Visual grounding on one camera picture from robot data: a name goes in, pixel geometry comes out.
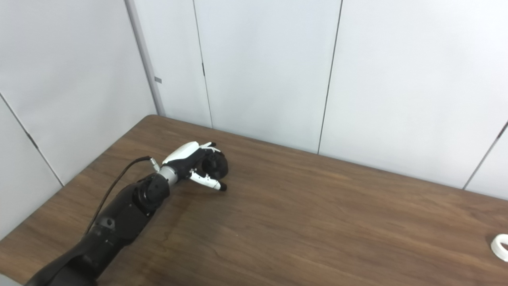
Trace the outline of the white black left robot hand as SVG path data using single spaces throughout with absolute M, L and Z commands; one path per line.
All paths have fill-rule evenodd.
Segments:
M 169 187 L 182 180 L 192 180 L 215 190 L 227 190 L 227 185 L 220 181 L 225 177 L 224 173 L 218 174 L 218 171 L 198 168 L 198 165 L 206 159 L 221 160 L 225 159 L 225 156 L 221 150 L 216 148 L 214 142 L 203 145 L 196 141 L 188 142 L 167 156 L 157 174 L 167 180 Z

